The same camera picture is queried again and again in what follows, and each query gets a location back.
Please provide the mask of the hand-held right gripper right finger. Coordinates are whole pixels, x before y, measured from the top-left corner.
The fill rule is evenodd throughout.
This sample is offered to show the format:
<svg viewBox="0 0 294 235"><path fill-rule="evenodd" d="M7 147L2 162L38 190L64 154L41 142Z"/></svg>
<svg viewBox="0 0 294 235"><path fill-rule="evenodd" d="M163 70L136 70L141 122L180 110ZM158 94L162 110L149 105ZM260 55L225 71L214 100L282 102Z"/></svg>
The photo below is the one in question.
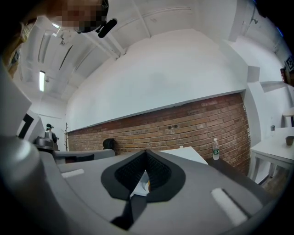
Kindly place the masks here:
<svg viewBox="0 0 294 235"><path fill-rule="evenodd" d="M177 164L157 153L145 151L145 171L150 181L148 203L166 202L176 196L186 181L186 174Z"/></svg>

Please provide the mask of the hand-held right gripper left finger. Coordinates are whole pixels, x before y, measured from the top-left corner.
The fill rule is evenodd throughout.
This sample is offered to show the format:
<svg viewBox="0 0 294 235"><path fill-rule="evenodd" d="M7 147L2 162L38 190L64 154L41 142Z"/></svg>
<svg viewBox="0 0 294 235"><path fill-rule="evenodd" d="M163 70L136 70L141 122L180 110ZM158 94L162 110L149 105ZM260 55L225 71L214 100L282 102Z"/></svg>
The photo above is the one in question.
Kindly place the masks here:
<svg viewBox="0 0 294 235"><path fill-rule="evenodd" d="M132 152L129 157L102 172L102 185L112 198L127 201L143 176L146 165L145 150Z"/></svg>

